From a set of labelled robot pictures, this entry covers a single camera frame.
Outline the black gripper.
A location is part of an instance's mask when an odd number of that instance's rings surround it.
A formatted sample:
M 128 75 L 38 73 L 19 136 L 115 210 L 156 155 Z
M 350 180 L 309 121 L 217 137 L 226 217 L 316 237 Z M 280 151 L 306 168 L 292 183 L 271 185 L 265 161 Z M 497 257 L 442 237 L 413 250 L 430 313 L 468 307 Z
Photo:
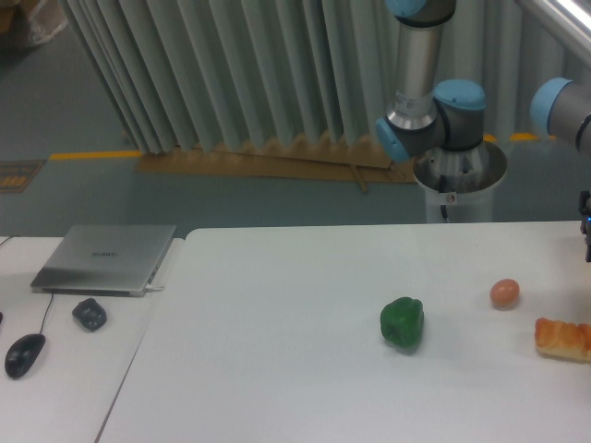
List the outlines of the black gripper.
M 585 190 L 580 193 L 579 196 L 579 213 L 581 214 L 581 233 L 585 237 L 585 261 L 591 262 L 591 211 L 590 211 L 590 191 Z

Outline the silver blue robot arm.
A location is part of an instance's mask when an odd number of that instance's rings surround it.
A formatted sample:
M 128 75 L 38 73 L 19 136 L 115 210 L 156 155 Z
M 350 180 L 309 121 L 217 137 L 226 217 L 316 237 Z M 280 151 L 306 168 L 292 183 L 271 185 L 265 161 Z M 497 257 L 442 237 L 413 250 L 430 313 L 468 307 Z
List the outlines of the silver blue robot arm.
M 590 1 L 516 1 L 590 69 Z M 435 192 L 436 213 L 449 222 L 459 197 L 492 189 L 506 173 L 501 150 L 484 141 L 486 98 L 475 82 L 449 79 L 435 85 L 443 26 L 456 1 L 384 1 L 400 23 L 394 99 L 376 120 L 381 146 L 394 162 L 427 154 L 415 178 Z M 530 116 L 552 136 L 590 157 L 590 84 L 566 78 L 544 83 Z

